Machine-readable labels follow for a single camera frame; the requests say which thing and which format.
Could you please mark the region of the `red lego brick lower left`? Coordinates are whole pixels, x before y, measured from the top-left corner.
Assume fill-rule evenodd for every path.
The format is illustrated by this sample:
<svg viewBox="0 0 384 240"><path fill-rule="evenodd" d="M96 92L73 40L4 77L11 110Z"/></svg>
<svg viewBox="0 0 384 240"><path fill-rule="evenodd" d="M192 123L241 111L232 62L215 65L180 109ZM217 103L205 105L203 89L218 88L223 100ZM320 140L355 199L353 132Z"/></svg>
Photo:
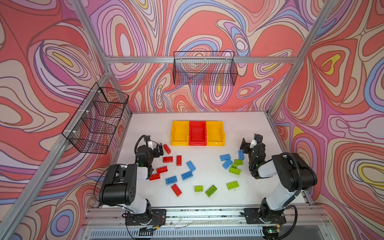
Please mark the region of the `red lego brick lower left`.
<svg viewBox="0 0 384 240"><path fill-rule="evenodd" d="M160 178L161 178L161 174L153 174L153 175L150 177L150 181L159 180Z"/></svg>

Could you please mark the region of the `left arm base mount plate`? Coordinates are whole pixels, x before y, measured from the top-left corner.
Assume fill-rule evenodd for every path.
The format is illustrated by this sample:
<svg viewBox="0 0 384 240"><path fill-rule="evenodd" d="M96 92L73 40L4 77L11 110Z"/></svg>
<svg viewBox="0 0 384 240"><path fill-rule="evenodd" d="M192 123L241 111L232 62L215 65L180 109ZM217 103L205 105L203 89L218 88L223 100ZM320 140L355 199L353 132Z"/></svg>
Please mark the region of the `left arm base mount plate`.
<svg viewBox="0 0 384 240"><path fill-rule="evenodd" d="M153 226L161 227L166 223L167 210L154 209L144 214L134 215L126 211L122 214L126 226Z"/></svg>

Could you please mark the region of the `yellow plastic bin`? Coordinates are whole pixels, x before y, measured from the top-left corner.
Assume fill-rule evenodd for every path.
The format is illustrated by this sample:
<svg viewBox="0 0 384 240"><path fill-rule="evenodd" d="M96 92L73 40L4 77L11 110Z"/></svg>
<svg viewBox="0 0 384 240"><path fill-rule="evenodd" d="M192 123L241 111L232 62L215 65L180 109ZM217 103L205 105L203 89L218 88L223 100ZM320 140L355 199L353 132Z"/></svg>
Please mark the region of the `yellow plastic bin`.
<svg viewBox="0 0 384 240"><path fill-rule="evenodd" d="M207 145L224 147L226 136L224 124L221 121L206 121L207 124Z"/></svg>
<svg viewBox="0 0 384 240"><path fill-rule="evenodd" d="M171 132L172 146L189 145L189 121L173 121Z"/></svg>

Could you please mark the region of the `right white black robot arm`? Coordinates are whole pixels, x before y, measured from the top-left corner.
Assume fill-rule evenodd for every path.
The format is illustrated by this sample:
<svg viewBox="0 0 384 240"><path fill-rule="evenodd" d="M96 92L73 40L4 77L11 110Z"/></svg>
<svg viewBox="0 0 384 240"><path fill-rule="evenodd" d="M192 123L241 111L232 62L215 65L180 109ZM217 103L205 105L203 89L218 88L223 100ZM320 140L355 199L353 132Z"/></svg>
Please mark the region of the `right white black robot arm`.
<svg viewBox="0 0 384 240"><path fill-rule="evenodd" d="M285 223L284 210L302 191L315 186L317 175L296 153L281 153L266 160L266 145L263 136L255 134L250 143L242 139L240 150L249 157L249 171L256 180L278 176L280 183L274 191L263 198L260 207L244 209L241 215L248 224Z"/></svg>

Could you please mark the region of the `aluminium front rail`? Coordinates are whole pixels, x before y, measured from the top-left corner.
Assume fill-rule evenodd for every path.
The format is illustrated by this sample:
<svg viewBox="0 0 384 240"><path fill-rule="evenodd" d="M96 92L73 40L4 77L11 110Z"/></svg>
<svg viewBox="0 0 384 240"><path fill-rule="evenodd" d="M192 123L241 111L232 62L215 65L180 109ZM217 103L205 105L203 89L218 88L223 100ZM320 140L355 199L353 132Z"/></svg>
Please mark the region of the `aluminium front rail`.
<svg viewBox="0 0 384 240"><path fill-rule="evenodd" d="M161 229L247 226L246 217L242 215L245 208L256 208L256 206L166 208L166 218ZM296 205L296 208L298 210L297 226L331 225L325 210L319 206ZM91 209L86 215L83 227L124 228L123 213L124 211L120 208Z"/></svg>

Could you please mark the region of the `red plastic bin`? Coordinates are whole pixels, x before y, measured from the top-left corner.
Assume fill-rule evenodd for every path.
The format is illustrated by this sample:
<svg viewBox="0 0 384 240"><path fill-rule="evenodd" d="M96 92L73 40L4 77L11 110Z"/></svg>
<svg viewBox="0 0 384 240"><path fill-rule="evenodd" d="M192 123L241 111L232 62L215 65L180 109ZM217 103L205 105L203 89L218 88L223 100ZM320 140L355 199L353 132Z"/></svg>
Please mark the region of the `red plastic bin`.
<svg viewBox="0 0 384 240"><path fill-rule="evenodd" d="M207 145L207 124L206 121L189 122L189 146Z"/></svg>

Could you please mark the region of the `right yellow plastic bin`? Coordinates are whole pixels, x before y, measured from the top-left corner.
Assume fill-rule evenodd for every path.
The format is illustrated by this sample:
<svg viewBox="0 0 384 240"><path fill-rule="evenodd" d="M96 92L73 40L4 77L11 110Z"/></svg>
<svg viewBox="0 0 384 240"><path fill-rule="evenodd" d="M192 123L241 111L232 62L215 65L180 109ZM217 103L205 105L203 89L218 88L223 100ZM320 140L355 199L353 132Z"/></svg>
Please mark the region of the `right yellow plastic bin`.
<svg viewBox="0 0 384 240"><path fill-rule="evenodd" d="M224 147L226 136L224 124L221 121L206 121L207 124L207 145Z"/></svg>

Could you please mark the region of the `small green lego front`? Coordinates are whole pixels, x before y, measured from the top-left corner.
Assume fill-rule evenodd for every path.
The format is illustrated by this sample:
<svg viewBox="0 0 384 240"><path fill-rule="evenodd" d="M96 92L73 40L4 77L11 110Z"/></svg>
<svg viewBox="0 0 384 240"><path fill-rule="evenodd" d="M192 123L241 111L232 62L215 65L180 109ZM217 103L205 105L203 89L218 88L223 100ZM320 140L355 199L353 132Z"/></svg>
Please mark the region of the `small green lego front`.
<svg viewBox="0 0 384 240"><path fill-rule="evenodd" d="M203 186L194 186L194 191L196 193L203 192L204 187Z"/></svg>

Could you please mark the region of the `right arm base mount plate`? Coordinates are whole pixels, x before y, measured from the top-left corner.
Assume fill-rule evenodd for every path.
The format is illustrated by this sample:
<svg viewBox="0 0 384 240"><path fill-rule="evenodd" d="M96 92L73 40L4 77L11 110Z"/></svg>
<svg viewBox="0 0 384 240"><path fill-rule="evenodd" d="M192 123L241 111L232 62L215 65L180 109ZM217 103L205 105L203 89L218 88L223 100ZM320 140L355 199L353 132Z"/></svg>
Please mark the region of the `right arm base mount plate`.
<svg viewBox="0 0 384 240"><path fill-rule="evenodd" d="M287 222L284 211L272 211L260 208L245 208L240 212L247 224L283 225Z"/></svg>

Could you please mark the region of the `left yellow plastic bin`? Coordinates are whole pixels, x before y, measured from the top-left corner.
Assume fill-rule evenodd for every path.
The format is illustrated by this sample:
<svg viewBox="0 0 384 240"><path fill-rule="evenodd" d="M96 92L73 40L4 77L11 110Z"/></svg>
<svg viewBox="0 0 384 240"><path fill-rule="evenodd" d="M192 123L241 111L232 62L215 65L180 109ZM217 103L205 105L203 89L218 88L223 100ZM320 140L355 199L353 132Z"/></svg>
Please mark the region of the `left yellow plastic bin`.
<svg viewBox="0 0 384 240"><path fill-rule="evenodd" d="M171 132L172 146L189 145L189 121L173 121Z"/></svg>

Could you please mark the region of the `red lego brick far left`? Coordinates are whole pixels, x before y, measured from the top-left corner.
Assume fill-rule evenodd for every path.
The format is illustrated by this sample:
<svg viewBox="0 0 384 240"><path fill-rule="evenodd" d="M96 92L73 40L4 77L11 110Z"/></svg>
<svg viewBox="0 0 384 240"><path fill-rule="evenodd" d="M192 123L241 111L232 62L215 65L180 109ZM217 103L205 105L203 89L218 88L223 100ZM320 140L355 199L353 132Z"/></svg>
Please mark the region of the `red lego brick far left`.
<svg viewBox="0 0 384 240"><path fill-rule="evenodd" d="M164 144L163 147L164 147L164 150L166 151L166 153L167 153L168 155L170 155L170 154L171 154L171 149L169 148L169 146L166 145L166 144Z"/></svg>

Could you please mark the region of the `red lego brick near front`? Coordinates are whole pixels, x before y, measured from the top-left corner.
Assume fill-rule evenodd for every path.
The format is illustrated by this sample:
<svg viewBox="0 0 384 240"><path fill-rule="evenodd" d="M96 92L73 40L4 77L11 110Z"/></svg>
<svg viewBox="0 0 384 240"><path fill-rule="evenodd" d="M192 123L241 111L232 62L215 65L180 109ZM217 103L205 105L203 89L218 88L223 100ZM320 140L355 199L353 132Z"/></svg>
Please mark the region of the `red lego brick near front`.
<svg viewBox="0 0 384 240"><path fill-rule="evenodd" d="M177 186L177 184L173 184L173 185L171 186L171 188L172 188L173 192L175 193L175 195L176 195L177 197L179 197L179 196L182 195L182 191L181 191L180 188Z"/></svg>

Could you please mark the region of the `blue lego brick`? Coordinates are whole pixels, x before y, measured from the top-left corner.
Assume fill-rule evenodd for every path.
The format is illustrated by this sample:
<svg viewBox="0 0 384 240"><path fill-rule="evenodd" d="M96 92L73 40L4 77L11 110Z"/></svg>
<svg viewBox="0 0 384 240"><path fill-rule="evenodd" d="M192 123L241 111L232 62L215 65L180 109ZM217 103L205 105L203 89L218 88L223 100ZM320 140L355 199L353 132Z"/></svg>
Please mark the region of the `blue lego brick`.
<svg viewBox="0 0 384 240"><path fill-rule="evenodd" d="M224 169L227 170L229 167L232 166L232 164L233 164L233 161L232 161L232 160L226 160L226 161L223 163L222 167L223 167Z"/></svg>
<svg viewBox="0 0 384 240"><path fill-rule="evenodd" d="M186 164L187 164L187 167L189 168L189 170L190 170L191 172L194 172L194 171L196 170L196 167L195 167L195 165L192 163L192 161L188 161Z"/></svg>
<svg viewBox="0 0 384 240"><path fill-rule="evenodd" d="M178 181L176 176L170 177L166 179L166 185L172 185L175 184Z"/></svg>
<svg viewBox="0 0 384 240"><path fill-rule="evenodd" d="M185 181L185 180L193 177L193 172L189 171L189 172L182 174L181 176L182 176L182 180Z"/></svg>
<svg viewBox="0 0 384 240"><path fill-rule="evenodd" d="M238 150L238 158L240 160L244 160L245 159L245 155L244 155L243 150Z"/></svg>
<svg viewBox="0 0 384 240"><path fill-rule="evenodd" d="M221 162L225 162L227 160L231 160L230 154L220 155Z"/></svg>

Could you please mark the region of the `red lego brick on side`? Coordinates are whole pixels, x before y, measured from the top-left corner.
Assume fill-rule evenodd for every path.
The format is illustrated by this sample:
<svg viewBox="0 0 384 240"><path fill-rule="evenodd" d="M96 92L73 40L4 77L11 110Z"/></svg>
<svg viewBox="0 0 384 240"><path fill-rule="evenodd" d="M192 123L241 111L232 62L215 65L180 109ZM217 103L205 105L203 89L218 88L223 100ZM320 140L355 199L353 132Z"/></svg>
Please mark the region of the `red lego brick on side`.
<svg viewBox="0 0 384 240"><path fill-rule="evenodd" d="M163 167L157 168L156 171L157 171L157 174L162 174L162 173L167 172L168 168L167 168L167 166L163 166Z"/></svg>

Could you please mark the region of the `small green lego brick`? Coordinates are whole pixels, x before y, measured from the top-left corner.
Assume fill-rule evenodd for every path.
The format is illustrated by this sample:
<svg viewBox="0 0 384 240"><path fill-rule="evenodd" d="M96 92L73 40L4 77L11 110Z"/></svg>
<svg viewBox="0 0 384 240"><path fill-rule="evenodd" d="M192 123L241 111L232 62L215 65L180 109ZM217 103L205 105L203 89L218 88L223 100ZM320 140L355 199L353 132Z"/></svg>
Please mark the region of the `small green lego brick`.
<svg viewBox="0 0 384 240"><path fill-rule="evenodd" d="M241 165L244 164L244 161L241 160L241 159L236 159L236 160L234 160L234 163L235 163L236 165L238 165L238 166L241 166Z"/></svg>

